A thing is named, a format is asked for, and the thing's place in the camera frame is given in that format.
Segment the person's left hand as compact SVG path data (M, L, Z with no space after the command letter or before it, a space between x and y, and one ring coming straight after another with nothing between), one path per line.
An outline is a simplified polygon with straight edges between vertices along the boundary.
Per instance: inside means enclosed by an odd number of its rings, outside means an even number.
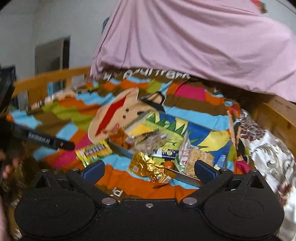
M1 176L3 179L8 179L18 168L21 160L19 157L14 157L4 168L1 168Z

